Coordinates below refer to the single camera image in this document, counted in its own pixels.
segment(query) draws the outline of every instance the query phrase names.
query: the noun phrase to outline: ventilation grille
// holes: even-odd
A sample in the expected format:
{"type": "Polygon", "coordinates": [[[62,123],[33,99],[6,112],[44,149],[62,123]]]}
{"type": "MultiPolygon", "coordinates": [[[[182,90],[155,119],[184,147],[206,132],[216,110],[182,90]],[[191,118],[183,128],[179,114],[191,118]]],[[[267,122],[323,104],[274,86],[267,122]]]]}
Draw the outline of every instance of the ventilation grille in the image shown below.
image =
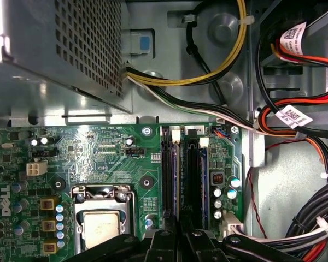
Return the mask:
{"type": "Polygon", "coordinates": [[[56,53],[122,98],[120,0],[55,0],[56,53]]]}

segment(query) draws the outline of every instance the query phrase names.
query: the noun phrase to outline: gray metal panel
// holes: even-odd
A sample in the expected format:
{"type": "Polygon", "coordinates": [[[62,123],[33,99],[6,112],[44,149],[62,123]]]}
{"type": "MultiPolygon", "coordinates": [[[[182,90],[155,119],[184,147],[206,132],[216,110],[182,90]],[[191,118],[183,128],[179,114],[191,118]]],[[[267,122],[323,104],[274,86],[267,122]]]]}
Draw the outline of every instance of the gray metal panel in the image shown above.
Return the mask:
{"type": "Polygon", "coordinates": [[[131,111],[120,79],[120,0],[74,2],[3,0],[11,62],[131,111]]]}
{"type": "MultiPolygon", "coordinates": [[[[155,57],[133,56],[132,63],[136,69],[143,72],[157,72],[169,79],[190,78],[203,74],[194,59],[186,52],[185,26],[172,28],[168,26],[167,22],[169,11],[188,11],[192,10],[197,4],[199,2],[184,1],[128,4],[132,29],[150,28],[155,32],[155,57]]],[[[232,30],[230,30],[229,26],[235,25],[238,20],[237,6],[235,4],[220,3],[206,9],[198,19],[200,21],[198,27],[193,30],[194,40],[210,68],[215,69],[221,65],[234,44],[237,27],[232,27],[232,30]],[[219,30],[219,28],[216,28],[219,24],[217,22],[221,22],[225,27],[224,29],[226,29],[223,36],[227,40],[224,43],[213,42],[212,32],[219,30]]],[[[247,54],[248,50],[245,46],[232,70],[219,81],[230,107],[245,117],[248,112],[248,102],[246,101],[248,96],[247,54]]],[[[166,87],[165,90],[180,99],[217,103],[215,93],[210,85],[166,87]]],[[[138,87],[134,89],[133,101],[133,111],[137,116],[159,116],[162,123],[208,120],[204,116],[190,115],[170,109],[138,87]]],[[[119,122],[121,121],[127,122],[127,118],[120,118],[119,122]]]]}
{"type": "Polygon", "coordinates": [[[75,114],[123,114],[69,86],[0,63],[0,118],[56,117],[75,114]]]}

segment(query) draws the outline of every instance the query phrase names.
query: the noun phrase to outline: yellow wire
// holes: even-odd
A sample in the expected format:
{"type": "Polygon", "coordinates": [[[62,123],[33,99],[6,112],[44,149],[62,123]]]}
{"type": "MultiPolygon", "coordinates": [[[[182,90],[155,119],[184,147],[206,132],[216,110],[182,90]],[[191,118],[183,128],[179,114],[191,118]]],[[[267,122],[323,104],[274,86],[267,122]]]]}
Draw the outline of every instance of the yellow wire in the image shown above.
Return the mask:
{"type": "MultiPolygon", "coordinates": [[[[238,9],[239,9],[239,17],[240,17],[239,19],[243,20],[247,16],[247,9],[245,7],[245,1],[237,0],[237,3],[238,3],[238,9]]],[[[129,72],[127,74],[128,74],[128,76],[130,76],[130,77],[134,78],[135,80],[142,82],[146,85],[156,85],[156,86],[182,86],[182,85],[188,85],[188,84],[192,84],[192,83],[195,83],[198,81],[205,80],[205,79],[207,79],[211,76],[214,76],[214,75],[218,74],[219,72],[223,71],[235,60],[235,58],[238,56],[238,54],[240,53],[240,51],[243,47],[246,34],[247,34],[247,26],[244,23],[242,23],[240,25],[237,41],[236,41],[232,51],[230,52],[229,56],[223,62],[222,65],[220,65],[216,70],[212,71],[209,74],[198,76],[195,78],[181,79],[181,80],[161,80],[161,79],[147,78],[145,76],[139,76],[139,75],[132,74],[129,72]]]]}
{"type": "Polygon", "coordinates": [[[276,48],[274,47],[274,44],[271,44],[271,50],[274,53],[275,56],[278,57],[278,59],[281,59],[280,54],[277,52],[276,48]]]}

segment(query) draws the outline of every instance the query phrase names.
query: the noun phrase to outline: white connector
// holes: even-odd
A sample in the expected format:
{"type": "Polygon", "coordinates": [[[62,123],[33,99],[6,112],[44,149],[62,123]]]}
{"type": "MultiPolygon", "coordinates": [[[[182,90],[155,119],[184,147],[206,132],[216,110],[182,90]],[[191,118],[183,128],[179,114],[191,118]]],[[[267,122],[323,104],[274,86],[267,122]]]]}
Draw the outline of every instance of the white connector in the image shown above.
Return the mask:
{"type": "Polygon", "coordinates": [[[27,176],[40,176],[48,172],[47,161],[27,163],[27,176]]]}
{"type": "Polygon", "coordinates": [[[172,138],[174,144],[180,144],[181,130],[180,129],[171,130],[171,138],[172,138]]]}
{"type": "Polygon", "coordinates": [[[199,147],[200,148],[209,147],[209,138],[199,138],[199,147]]]}
{"type": "Polygon", "coordinates": [[[232,227],[242,232],[244,231],[244,224],[241,221],[239,221],[238,218],[235,216],[235,214],[233,214],[232,212],[226,212],[226,210],[224,210],[224,214],[222,217],[223,219],[222,219],[221,230],[224,238],[234,234],[232,227]]]}

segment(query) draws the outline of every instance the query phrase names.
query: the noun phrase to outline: cable label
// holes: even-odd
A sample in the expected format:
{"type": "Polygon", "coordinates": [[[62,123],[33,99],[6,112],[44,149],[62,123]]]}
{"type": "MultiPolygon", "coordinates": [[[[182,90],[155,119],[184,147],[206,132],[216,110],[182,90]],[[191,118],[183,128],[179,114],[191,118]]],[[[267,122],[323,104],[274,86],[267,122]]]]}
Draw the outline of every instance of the cable label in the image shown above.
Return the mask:
{"type": "Polygon", "coordinates": [[[296,55],[303,55],[302,49],[301,49],[301,40],[304,35],[306,28],[306,22],[301,23],[297,26],[294,26],[293,28],[286,31],[284,34],[282,34],[280,38],[280,44],[286,48],[289,52],[292,52],[296,55]]]}
{"type": "Polygon", "coordinates": [[[276,116],[290,128],[296,128],[297,126],[305,126],[313,121],[313,119],[305,115],[300,110],[297,110],[292,105],[287,105],[284,109],[278,111],[276,116]]]}

